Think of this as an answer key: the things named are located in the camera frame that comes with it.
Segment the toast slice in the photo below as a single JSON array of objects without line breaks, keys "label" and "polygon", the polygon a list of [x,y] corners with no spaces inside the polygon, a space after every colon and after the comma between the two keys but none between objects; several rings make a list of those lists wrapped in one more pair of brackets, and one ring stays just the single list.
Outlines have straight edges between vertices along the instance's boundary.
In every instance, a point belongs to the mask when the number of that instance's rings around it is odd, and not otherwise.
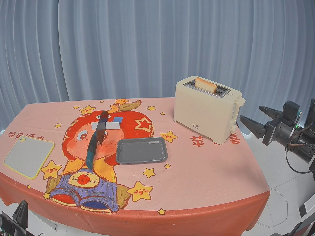
[{"label": "toast slice", "polygon": [[205,81],[199,77],[197,77],[195,79],[195,86],[199,89],[208,91],[210,93],[215,93],[216,89],[217,89],[217,85],[209,82],[209,81]]}]

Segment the cream toaster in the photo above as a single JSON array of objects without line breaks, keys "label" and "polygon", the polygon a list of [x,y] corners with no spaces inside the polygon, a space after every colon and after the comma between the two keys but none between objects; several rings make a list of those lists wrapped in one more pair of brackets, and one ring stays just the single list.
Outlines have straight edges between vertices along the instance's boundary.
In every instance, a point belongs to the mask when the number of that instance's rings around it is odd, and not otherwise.
[{"label": "cream toaster", "polygon": [[195,86],[197,76],[176,84],[174,121],[223,144],[235,132],[239,107],[245,104],[242,93],[201,78],[217,86],[214,93]]}]

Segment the knife blade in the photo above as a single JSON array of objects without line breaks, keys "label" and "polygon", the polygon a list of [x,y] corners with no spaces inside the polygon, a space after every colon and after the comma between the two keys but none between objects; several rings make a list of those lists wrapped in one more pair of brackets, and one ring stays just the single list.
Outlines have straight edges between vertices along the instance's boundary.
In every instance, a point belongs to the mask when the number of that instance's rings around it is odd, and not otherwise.
[{"label": "knife blade", "polygon": [[107,120],[108,120],[108,112],[103,111],[100,115],[100,120],[99,120],[97,127],[96,127],[97,140],[100,142],[101,145],[102,145],[103,139],[104,139]]}]

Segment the yellow rim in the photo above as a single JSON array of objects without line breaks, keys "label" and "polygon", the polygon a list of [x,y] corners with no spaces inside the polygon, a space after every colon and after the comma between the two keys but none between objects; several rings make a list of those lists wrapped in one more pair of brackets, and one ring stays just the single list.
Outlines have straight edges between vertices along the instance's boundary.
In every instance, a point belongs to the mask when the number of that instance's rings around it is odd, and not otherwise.
[{"label": "yellow rim", "polygon": [[54,199],[54,198],[50,198],[50,199],[53,200],[54,202],[59,203],[59,204],[64,205],[64,206],[76,207],[75,204],[67,204],[67,203],[64,203],[64,202],[62,202],[62,201],[59,201],[59,200],[57,200],[57,199]]},{"label": "yellow rim", "polygon": [[99,209],[87,208],[85,206],[80,206],[80,208],[83,210],[96,211],[96,212],[101,212],[101,213],[112,213],[109,209],[99,210]]}]

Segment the purple overalls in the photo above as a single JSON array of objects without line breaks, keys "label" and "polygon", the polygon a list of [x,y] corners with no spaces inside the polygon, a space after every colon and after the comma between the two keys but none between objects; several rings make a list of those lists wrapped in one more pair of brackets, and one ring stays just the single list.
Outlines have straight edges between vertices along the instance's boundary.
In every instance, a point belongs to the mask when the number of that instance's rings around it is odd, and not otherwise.
[{"label": "purple overalls", "polygon": [[[77,172],[94,174],[90,169],[80,169]],[[73,174],[63,175],[56,188],[50,193],[53,198],[57,194],[66,194],[73,198],[77,207],[84,206],[91,209],[118,211],[116,183],[101,179],[97,186],[92,188],[77,187],[69,183]]]}]

